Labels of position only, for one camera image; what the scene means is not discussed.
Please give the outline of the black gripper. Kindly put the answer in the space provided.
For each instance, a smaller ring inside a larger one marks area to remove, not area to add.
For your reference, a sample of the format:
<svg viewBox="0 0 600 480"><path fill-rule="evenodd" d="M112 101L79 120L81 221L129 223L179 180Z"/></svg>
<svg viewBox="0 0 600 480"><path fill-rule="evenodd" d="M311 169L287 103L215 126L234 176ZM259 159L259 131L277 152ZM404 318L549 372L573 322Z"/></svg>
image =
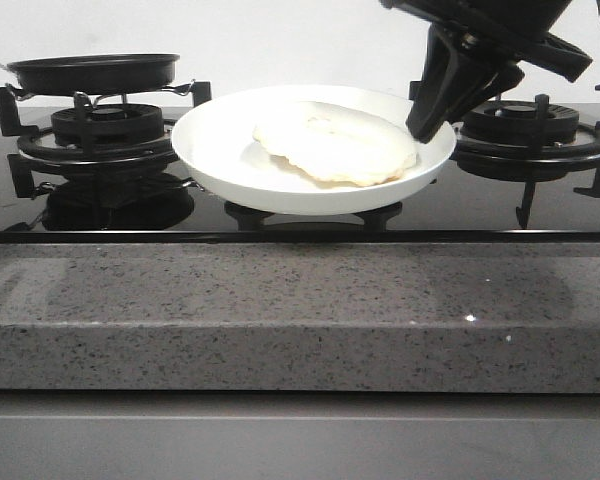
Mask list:
<svg viewBox="0 0 600 480"><path fill-rule="evenodd" d="M523 60L576 81L592 58L579 47L553 35L551 28L568 1L383 1L430 22L424 70L412 100L406 126L427 143L443 123L459 121L489 99L511 90L524 78L515 64L499 64L479 49Z"/></svg>

